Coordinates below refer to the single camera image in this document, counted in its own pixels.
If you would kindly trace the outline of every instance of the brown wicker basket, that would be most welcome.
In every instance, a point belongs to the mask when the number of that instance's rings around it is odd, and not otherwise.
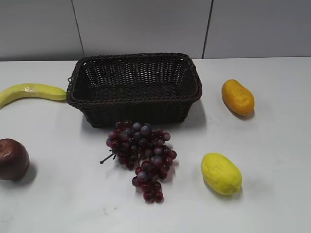
[[[164,124],[185,120],[202,95],[192,60],[181,53],[94,56],[77,62],[67,102],[93,127],[129,119]]]

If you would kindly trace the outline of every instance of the yellow banana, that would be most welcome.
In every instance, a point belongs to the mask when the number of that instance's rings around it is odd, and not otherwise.
[[[62,101],[66,91],[59,87],[45,84],[23,83],[11,86],[0,93],[0,108],[21,98],[41,98]]]

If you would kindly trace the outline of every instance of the purple grape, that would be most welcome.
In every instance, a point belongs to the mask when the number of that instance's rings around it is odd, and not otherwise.
[[[148,146],[148,141],[146,138],[142,138],[141,140],[138,141],[138,145],[144,149]]]
[[[139,122],[136,122],[133,124],[133,130],[138,132],[141,129],[141,124]]]
[[[119,138],[119,133],[116,132],[116,131],[111,131],[111,132],[109,132],[109,134],[108,134],[108,138],[109,138],[110,140],[117,140],[117,139]]]
[[[140,132],[144,136],[148,136],[151,133],[151,130],[149,129],[148,126],[144,125],[141,129]]]
[[[162,147],[164,145],[165,141],[163,139],[159,139],[156,141],[156,146],[157,147]]]
[[[117,149],[119,146],[120,146],[120,143],[117,140],[113,140],[110,142],[110,148],[111,149]]]
[[[123,126],[124,126],[124,127],[130,128],[130,127],[132,127],[132,125],[133,125],[133,122],[132,122],[131,120],[125,120],[125,121],[123,122]]]
[[[133,154],[130,156],[129,161],[134,164],[138,160],[138,156],[136,154]]]
[[[140,173],[138,173],[137,179],[138,179],[140,182],[145,182],[145,181],[147,181],[147,179],[148,179],[147,173],[146,173],[145,171],[141,171]]]
[[[130,150],[132,153],[137,153],[137,147],[135,145],[131,145]]]
[[[155,135],[156,135],[157,137],[162,137],[162,135],[163,135],[163,129],[156,129],[156,130],[155,130]]]
[[[127,140],[127,133],[126,132],[121,132],[120,134],[119,134],[119,139],[121,140],[121,141],[126,141]]]
[[[137,176],[135,176],[135,177],[132,179],[132,185],[135,186],[135,187],[140,187],[140,186],[141,186],[141,183],[140,183],[140,181],[137,179]]]
[[[147,158],[151,158],[154,155],[154,150],[150,149],[150,148],[147,148],[145,150],[145,155],[146,155]]]
[[[127,133],[128,137],[131,137],[133,135],[133,130],[131,128],[126,128],[124,131]]]
[[[175,158],[177,157],[176,151],[172,150],[172,151],[171,151],[170,157],[171,157],[172,159],[175,159]]]
[[[130,144],[128,142],[122,142],[121,143],[121,149],[127,150],[130,147]]]
[[[136,140],[136,141],[139,141],[141,138],[142,138],[142,134],[141,132],[136,132],[133,134],[133,138]]]
[[[171,135],[169,133],[164,133],[162,137],[164,141],[169,141],[171,138]]]
[[[116,128],[122,129],[123,127],[124,127],[124,125],[123,125],[123,122],[122,122],[122,121],[118,121],[118,122],[116,123]]]
[[[111,140],[110,140],[109,138],[107,138],[107,140],[106,140],[106,145],[107,145],[108,147],[110,147],[110,143],[111,143]]]
[[[156,167],[161,167],[163,164],[162,158],[160,156],[155,156],[152,161],[152,164]]]
[[[163,149],[162,149],[161,147],[156,147],[156,148],[154,149],[155,155],[161,155],[162,152],[163,152]]]

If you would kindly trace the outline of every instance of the apple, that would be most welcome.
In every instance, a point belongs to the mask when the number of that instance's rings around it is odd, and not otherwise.
[[[0,140],[0,180],[18,180],[24,177],[29,167],[25,147],[13,139]]]

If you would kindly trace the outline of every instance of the grape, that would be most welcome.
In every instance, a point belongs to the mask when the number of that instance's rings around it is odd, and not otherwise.
[[[119,158],[119,163],[120,163],[121,165],[127,164],[127,163],[128,163],[128,158],[126,158],[126,157],[120,157],[120,158]]]
[[[169,141],[171,138],[171,135],[169,133],[164,133],[162,137],[163,137],[164,141]]]
[[[126,129],[124,130],[124,132],[127,133],[127,136],[128,136],[128,137],[131,137],[131,136],[133,135],[133,130],[132,130],[131,128],[126,128]]]
[[[141,167],[144,171],[149,171],[152,167],[151,163],[149,161],[144,161],[141,163]]]
[[[160,179],[164,180],[167,177],[167,172],[159,171],[158,176]]]
[[[163,155],[166,156],[166,157],[170,157],[171,155],[171,148],[167,147],[167,146],[163,146]]]
[[[140,129],[141,129],[141,124],[139,122],[136,122],[133,124],[134,131],[140,131]]]
[[[160,191],[161,190],[161,184],[160,182],[154,182],[151,186],[151,190],[153,191]]]
[[[133,164],[134,164],[137,160],[138,160],[138,156],[137,156],[136,154],[131,155],[130,158],[129,158],[129,161],[130,161],[131,163],[133,163]]]
[[[161,167],[162,166],[162,158],[160,156],[154,156],[154,159],[152,160],[152,164],[156,167]]]
[[[147,173],[146,173],[145,171],[141,171],[140,173],[138,173],[137,179],[138,179],[140,182],[145,182],[145,181],[147,181],[147,179],[148,179]]]
[[[141,129],[140,132],[142,133],[142,135],[144,136],[148,136],[151,132],[151,130],[149,129],[148,126],[144,125]]]
[[[123,125],[123,122],[122,122],[122,121],[118,121],[118,122],[116,123],[116,128],[121,129],[121,128],[123,128],[123,127],[124,127],[124,125]]]
[[[130,147],[130,144],[128,142],[122,142],[121,143],[121,149],[127,150]]]
[[[162,171],[162,172],[164,172],[164,173],[168,172],[169,170],[170,170],[170,167],[167,166],[167,165],[163,165],[163,166],[160,168],[160,171]]]
[[[139,141],[141,138],[142,138],[142,134],[141,132],[136,132],[133,134],[133,138],[136,140],[136,141]]]
[[[156,148],[154,149],[155,155],[161,155],[162,152],[163,152],[163,149],[162,149],[161,147],[156,147]]]
[[[141,183],[140,183],[140,181],[137,179],[137,176],[135,176],[135,177],[132,179],[132,185],[135,186],[135,187],[140,187],[140,186],[141,186]]]
[[[107,138],[107,140],[106,140],[106,145],[107,145],[108,147],[110,147],[110,143],[111,143],[111,140],[110,140],[109,138]]]
[[[140,173],[141,171],[143,171],[142,167],[137,167],[135,170],[135,174],[138,175],[138,173]]]
[[[126,165],[125,165],[128,169],[130,169],[130,170],[132,170],[134,167],[135,167],[135,164],[132,164],[132,163],[127,163]]]
[[[143,183],[141,184],[140,188],[143,192],[147,192],[151,188],[151,185],[149,183]]]
[[[132,153],[137,153],[137,147],[135,145],[131,145],[130,150]]]
[[[131,121],[131,120],[125,120],[124,122],[123,122],[123,125],[124,125],[124,127],[132,127],[132,125],[133,125],[133,122]]]
[[[175,159],[175,158],[177,157],[176,151],[172,150],[172,151],[171,151],[170,157],[171,157],[172,159]]]
[[[145,150],[145,155],[146,155],[147,158],[151,158],[154,155],[154,151],[152,149],[150,149],[150,148],[147,148]]]
[[[156,141],[156,146],[157,147],[162,147],[164,145],[165,141],[163,139],[159,139]]]
[[[118,148],[119,146],[120,146],[120,143],[119,143],[119,141],[117,141],[117,140],[113,140],[113,141],[110,142],[110,148],[111,148],[111,149],[116,149],[116,148]]]
[[[151,191],[144,192],[144,199],[150,203],[155,201],[154,195]]]
[[[121,141],[125,141],[126,139],[127,139],[127,133],[126,132],[121,132],[120,134],[119,134],[119,139],[121,140]]]
[[[116,131],[111,131],[111,132],[109,132],[109,134],[108,134],[108,138],[109,138],[110,140],[117,140],[117,139],[119,138],[119,133],[116,132]]]
[[[167,166],[172,166],[173,165],[173,159],[171,157],[166,157],[164,160],[163,160],[163,163]]]
[[[148,141],[146,138],[142,138],[141,140],[138,141],[139,146],[144,149],[148,146]]]
[[[155,194],[154,194],[154,197],[155,197],[155,201],[157,203],[163,201],[163,193],[161,191],[157,191]]]

